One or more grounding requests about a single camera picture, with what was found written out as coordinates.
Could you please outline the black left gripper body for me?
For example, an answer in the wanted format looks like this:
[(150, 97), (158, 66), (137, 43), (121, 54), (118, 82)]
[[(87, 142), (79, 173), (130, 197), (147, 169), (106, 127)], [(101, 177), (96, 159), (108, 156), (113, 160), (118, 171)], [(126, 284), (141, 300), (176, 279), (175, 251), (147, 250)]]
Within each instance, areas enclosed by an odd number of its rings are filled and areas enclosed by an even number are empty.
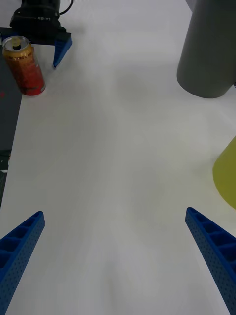
[(14, 12), (10, 27), (33, 44), (54, 46), (71, 38), (59, 18), (58, 6), (21, 6)]

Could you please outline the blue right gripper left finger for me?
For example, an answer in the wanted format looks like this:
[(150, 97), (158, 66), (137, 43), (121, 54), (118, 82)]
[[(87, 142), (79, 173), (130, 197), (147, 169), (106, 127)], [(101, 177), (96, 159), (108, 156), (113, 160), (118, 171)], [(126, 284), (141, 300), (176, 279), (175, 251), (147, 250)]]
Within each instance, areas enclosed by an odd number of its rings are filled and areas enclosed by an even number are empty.
[(45, 227), (42, 211), (0, 240), (0, 314), (4, 315)]

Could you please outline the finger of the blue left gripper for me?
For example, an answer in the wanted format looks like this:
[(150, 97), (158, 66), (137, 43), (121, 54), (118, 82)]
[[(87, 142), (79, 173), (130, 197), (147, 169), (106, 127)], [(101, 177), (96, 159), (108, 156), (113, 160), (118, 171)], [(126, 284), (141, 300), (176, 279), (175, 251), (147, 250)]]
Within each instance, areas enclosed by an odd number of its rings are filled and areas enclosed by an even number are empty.
[(66, 52), (72, 46), (72, 39), (71, 37), (67, 38), (60, 38), (55, 41), (55, 51), (54, 51), (54, 59), (53, 59), (53, 67), (56, 68), (62, 59), (64, 58)]

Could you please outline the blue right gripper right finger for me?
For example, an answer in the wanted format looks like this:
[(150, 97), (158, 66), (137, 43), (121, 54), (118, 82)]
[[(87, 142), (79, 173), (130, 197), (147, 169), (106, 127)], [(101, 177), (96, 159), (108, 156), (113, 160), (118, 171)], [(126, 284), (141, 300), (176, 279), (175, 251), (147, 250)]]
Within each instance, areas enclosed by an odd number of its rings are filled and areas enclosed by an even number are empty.
[(236, 238), (192, 207), (185, 222), (231, 315), (236, 314)]

